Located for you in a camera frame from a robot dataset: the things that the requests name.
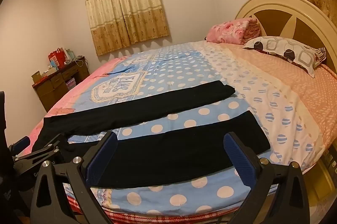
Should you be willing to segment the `black trousers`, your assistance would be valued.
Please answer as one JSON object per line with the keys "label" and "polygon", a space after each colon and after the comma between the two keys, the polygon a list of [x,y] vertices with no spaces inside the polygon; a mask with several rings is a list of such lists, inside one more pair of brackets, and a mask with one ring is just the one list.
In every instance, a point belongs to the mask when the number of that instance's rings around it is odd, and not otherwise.
{"label": "black trousers", "polygon": [[[83,157],[92,143],[69,144],[71,136],[89,136],[137,125],[170,114],[195,109],[230,98],[235,90],[220,81],[196,87],[47,117],[32,150],[37,151],[61,134],[64,160]],[[174,184],[203,177],[232,166],[224,146],[226,133],[235,133],[257,155],[270,143],[251,112],[227,121],[118,140],[116,150],[99,182],[99,188],[127,189]]]}

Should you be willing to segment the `dark brown wooden desk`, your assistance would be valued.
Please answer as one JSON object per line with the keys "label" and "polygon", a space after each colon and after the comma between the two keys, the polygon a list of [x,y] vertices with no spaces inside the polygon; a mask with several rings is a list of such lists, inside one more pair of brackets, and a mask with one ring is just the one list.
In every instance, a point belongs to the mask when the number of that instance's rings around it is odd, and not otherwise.
{"label": "dark brown wooden desk", "polygon": [[67,83],[74,80],[75,85],[83,82],[90,75],[84,56],[75,58],[63,68],[43,77],[32,85],[46,112],[70,90]]}

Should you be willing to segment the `cardboard box on desk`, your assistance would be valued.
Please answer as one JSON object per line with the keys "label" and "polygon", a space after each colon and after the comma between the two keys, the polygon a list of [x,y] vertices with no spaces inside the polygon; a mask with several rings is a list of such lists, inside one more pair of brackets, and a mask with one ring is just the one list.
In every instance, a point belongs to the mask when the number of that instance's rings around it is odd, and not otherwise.
{"label": "cardboard box on desk", "polygon": [[37,71],[36,73],[34,73],[34,74],[31,76],[31,78],[33,79],[34,84],[37,84],[38,82],[40,82],[41,79],[42,79],[42,76],[41,76],[40,71]]}

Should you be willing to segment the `pink patterned bed sheet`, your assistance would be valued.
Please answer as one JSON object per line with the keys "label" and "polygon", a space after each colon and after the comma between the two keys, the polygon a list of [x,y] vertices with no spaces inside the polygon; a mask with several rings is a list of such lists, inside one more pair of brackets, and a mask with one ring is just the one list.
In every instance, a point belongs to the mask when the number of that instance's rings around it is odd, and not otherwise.
{"label": "pink patterned bed sheet", "polygon": [[223,44],[222,47],[289,86],[319,126],[324,144],[331,146],[336,139],[336,73],[323,64],[312,78],[304,69],[277,55],[235,44]]}

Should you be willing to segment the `red gift bag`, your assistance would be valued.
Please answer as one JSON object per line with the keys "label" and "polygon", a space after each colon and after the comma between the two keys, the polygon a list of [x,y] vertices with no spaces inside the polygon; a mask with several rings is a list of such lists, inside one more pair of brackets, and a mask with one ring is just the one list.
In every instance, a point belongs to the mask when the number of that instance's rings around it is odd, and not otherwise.
{"label": "red gift bag", "polygon": [[63,48],[57,48],[48,55],[50,63],[53,61],[58,69],[62,69],[65,66],[66,54]]}

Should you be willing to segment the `white patterned pillow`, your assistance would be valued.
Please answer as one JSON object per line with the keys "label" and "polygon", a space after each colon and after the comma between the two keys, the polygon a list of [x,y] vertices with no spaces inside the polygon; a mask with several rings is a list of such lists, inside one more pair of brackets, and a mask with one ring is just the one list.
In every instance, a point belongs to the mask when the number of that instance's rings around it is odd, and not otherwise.
{"label": "white patterned pillow", "polygon": [[315,69],[327,58],[324,47],[313,48],[294,39],[279,36],[260,36],[249,40],[243,48],[255,49],[271,55],[277,55],[292,64],[304,68],[314,78]]}

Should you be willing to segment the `pink floral folded blanket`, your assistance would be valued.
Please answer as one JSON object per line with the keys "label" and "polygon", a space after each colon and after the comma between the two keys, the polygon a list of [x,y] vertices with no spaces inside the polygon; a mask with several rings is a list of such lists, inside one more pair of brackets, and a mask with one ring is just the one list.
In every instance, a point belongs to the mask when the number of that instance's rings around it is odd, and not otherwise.
{"label": "pink floral folded blanket", "polygon": [[255,18],[235,19],[212,26],[205,40],[211,43],[244,45],[261,35],[261,27]]}

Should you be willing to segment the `cream wooden headboard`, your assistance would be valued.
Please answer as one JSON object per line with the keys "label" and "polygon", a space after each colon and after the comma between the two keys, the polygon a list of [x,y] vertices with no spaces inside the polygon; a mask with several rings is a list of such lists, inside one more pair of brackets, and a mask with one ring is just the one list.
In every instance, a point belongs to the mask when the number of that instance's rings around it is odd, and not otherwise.
{"label": "cream wooden headboard", "polygon": [[280,36],[313,48],[324,47],[323,62],[336,72],[336,26],[308,0],[248,0],[236,18],[256,18],[263,36]]}

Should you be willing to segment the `beige window curtain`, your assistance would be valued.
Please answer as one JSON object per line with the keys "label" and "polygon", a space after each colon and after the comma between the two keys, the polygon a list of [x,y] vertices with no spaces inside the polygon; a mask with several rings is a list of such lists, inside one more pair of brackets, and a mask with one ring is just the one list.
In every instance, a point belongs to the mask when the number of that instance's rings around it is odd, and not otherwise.
{"label": "beige window curtain", "polygon": [[85,0],[97,56],[170,34],[161,0]]}

